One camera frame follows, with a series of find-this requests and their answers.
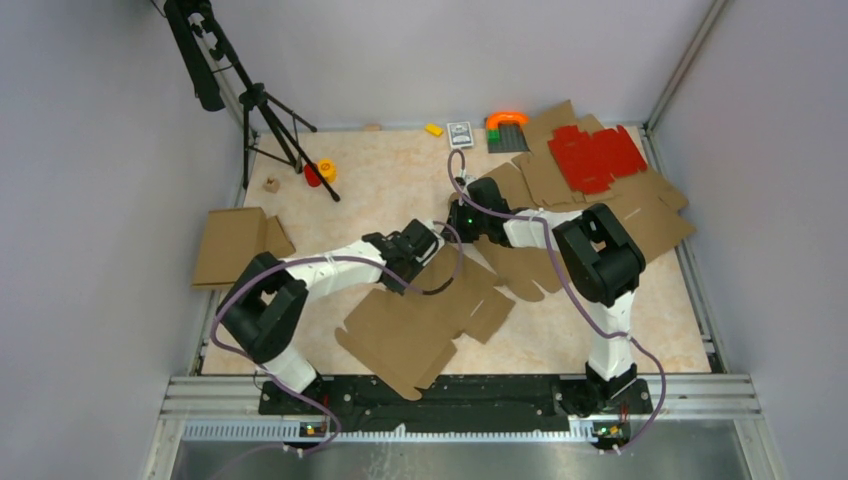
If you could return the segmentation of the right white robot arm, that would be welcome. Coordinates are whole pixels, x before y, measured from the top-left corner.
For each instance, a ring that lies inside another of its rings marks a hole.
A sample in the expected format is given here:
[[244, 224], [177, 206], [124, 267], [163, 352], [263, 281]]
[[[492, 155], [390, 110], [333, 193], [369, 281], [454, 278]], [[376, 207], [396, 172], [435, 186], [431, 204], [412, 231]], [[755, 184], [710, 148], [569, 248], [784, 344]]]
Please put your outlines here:
[[569, 412], [612, 412], [637, 379], [631, 309], [646, 260], [612, 210], [599, 203], [580, 212], [512, 209], [492, 178], [451, 180], [458, 195], [448, 222], [453, 243], [480, 238], [505, 248], [544, 251], [566, 293], [594, 332], [586, 380], [565, 396]]

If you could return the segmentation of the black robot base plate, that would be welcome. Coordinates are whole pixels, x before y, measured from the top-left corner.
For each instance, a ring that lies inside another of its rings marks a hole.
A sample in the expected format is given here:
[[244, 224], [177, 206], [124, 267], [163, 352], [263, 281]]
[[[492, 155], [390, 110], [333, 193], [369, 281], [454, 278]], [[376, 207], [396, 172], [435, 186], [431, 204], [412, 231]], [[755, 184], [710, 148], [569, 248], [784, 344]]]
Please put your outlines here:
[[440, 375], [418, 400], [406, 400], [374, 375], [338, 375], [315, 380], [299, 398], [270, 381], [261, 388], [262, 415], [322, 416], [334, 413], [345, 433], [565, 433], [594, 415], [603, 421], [589, 430], [600, 443], [624, 444], [630, 419], [649, 415], [653, 400], [638, 379], [606, 400], [585, 377], [537, 375]]

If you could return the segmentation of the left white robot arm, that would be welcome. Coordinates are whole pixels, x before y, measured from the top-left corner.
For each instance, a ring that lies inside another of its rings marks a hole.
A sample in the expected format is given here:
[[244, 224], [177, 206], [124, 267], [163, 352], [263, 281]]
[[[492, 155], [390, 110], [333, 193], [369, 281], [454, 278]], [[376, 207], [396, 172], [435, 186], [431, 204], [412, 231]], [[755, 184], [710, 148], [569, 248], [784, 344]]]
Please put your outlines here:
[[318, 373], [293, 344], [305, 306], [338, 291], [379, 284], [400, 295], [444, 246], [433, 223], [413, 219], [401, 231], [370, 233], [310, 257], [253, 257], [218, 306], [214, 325], [234, 340], [230, 351], [250, 360], [282, 389], [297, 413], [319, 404]]

